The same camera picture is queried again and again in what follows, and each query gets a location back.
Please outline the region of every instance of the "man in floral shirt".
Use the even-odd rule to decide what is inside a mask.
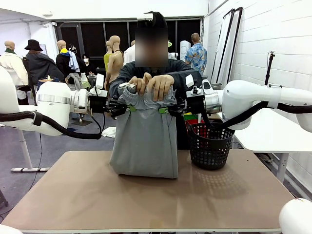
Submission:
[[[186,53],[185,62],[203,75],[207,65],[207,50],[199,43],[198,33],[193,33],[191,38],[194,45]]]

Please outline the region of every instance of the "window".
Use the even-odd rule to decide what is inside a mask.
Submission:
[[[81,57],[80,49],[79,49],[79,41],[77,36],[77,28],[76,27],[62,27],[60,28],[62,32],[62,38],[64,41],[66,41],[67,49],[71,45],[76,47],[77,49],[77,56]]]
[[[105,22],[106,38],[113,35],[120,37],[120,50],[125,51],[128,49],[128,28],[127,22]]]
[[[103,23],[81,23],[84,53],[91,57],[106,53]]]
[[[193,33],[200,34],[200,20],[199,19],[188,19],[188,20],[178,20],[177,22],[177,52],[180,53],[180,42],[186,40],[191,43],[191,35]]]
[[[169,52],[178,52],[179,54],[180,42],[186,40],[192,43],[191,34],[200,33],[200,19],[167,19],[166,21],[168,25],[168,39],[172,43],[172,46],[168,48]],[[77,48],[77,56],[81,57],[83,53],[88,54],[91,57],[91,61],[94,61],[101,68],[104,67],[104,62],[102,61],[106,53],[105,39],[109,40],[113,35],[119,36],[119,47],[124,52],[128,49],[129,42],[131,43],[135,40],[137,28],[136,21],[128,22],[129,32],[126,21],[58,23],[60,25],[57,28],[58,39],[62,38],[66,41],[67,47],[73,44]]]

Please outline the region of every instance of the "black basket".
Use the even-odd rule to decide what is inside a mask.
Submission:
[[[207,170],[224,167],[235,131],[209,129],[205,123],[187,124],[187,129],[192,163]]]

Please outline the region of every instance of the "floral shirt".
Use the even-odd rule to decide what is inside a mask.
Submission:
[[[203,75],[207,65],[207,50],[200,43],[196,43],[186,53],[185,60],[191,64],[192,68]]]

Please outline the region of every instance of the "white shirt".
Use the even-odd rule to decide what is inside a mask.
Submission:
[[[126,49],[124,56],[123,56],[123,65],[135,61],[136,60],[136,45],[130,46]]]
[[[10,74],[15,86],[28,85],[28,74],[21,58],[5,52],[0,56],[0,65]]]

